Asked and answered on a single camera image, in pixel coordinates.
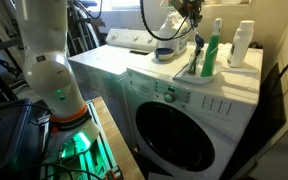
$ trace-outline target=washing machine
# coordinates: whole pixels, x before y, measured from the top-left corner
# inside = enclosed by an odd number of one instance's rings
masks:
[[[127,103],[142,155],[176,179],[217,180],[257,106],[263,54],[249,49],[243,69],[252,72],[218,71],[204,83],[175,78],[192,52],[170,61],[152,53],[128,67]],[[221,54],[217,63],[229,68]]]
[[[157,40],[146,31],[110,29],[106,45],[69,57],[85,98],[102,96],[125,142],[136,146],[125,98],[126,67],[156,48]]]

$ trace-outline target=porthole door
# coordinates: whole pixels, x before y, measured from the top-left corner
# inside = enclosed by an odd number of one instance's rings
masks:
[[[203,171],[214,161],[214,148],[206,133],[181,111],[162,103],[142,104],[136,125],[147,145],[169,163]]]

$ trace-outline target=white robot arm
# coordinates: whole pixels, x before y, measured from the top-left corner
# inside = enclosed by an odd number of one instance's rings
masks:
[[[67,1],[16,0],[16,15],[25,50],[23,74],[52,111],[49,149],[58,150],[86,126],[94,141],[98,127],[66,58]]]

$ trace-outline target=green spray bottle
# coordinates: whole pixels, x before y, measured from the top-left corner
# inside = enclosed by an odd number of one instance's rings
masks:
[[[206,49],[201,77],[208,77],[213,75],[214,63],[218,52],[218,43],[221,35],[222,22],[222,18],[216,18],[214,21],[210,43]]]

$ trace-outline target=cleaning supplies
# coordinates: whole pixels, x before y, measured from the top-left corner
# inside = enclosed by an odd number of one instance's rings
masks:
[[[201,77],[208,77],[213,75],[214,63],[218,52],[218,43],[220,40],[222,23],[222,18],[217,18],[214,21],[213,31],[210,37],[210,43],[206,49]]]
[[[204,39],[200,35],[196,34],[195,43],[196,43],[195,51],[190,55],[190,61],[188,64],[189,69],[187,73],[189,74],[196,73],[196,64],[198,64],[197,57],[201,53],[201,49],[204,47]]]
[[[161,38],[171,38],[176,34],[176,37],[182,36],[183,34],[187,33],[188,25],[186,22],[182,24],[184,19],[181,15],[176,11],[170,11],[167,15],[164,24],[161,26],[160,30],[158,31],[158,35]],[[176,38],[168,41],[158,41],[159,48],[170,48],[175,51],[174,55],[178,55],[182,53],[187,47],[187,35]]]
[[[230,55],[227,59],[228,66],[242,66],[248,46],[253,38],[254,24],[255,22],[251,20],[244,20],[240,22],[240,26],[237,28],[233,38]]]

